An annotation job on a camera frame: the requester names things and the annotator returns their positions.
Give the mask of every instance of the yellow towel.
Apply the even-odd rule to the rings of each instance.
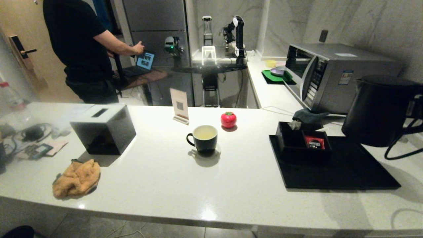
[[[88,194],[100,180],[100,165],[93,159],[85,163],[72,160],[72,164],[53,183],[56,198]]]

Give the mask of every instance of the black kettle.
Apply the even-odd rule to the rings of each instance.
[[[342,126],[347,137],[387,147],[398,136],[423,131],[423,124],[403,127],[407,117],[422,113],[423,84],[386,75],[363,76],[356,82],[357,94]]]

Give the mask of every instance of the black pants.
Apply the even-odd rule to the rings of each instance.
[[[110,104],[119,102],[115,88],[109,80],[88,83],[66,80],[66,85],[85,103]]]

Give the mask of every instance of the microwave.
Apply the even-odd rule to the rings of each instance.
[[[290,44],[285,86],[312,112],[346,114],[364,75],[397,76],[402,64],[343,44]]]

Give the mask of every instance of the black box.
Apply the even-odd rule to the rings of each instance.
[[[287,163],[319,164],[329,159],[332,148],[325,132],[315,130],[323,128],[319,124],[301,125],[300,130],[292,130],[287,122],[279,122],[276,129],[276,139],[279,146],[280,160]],[[324,140],[324,149],[311,149],[307,147],[304,136],[314,136]]]
[[[71,122],[89,154],[121,155],[135,137],[126,105],[94,105]]]

